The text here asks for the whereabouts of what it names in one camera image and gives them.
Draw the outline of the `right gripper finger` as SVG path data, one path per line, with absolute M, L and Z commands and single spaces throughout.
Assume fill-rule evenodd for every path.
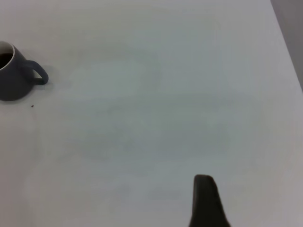
M 209 175 L 196 175 L 190 227 L 230 227 L 218 187 Z

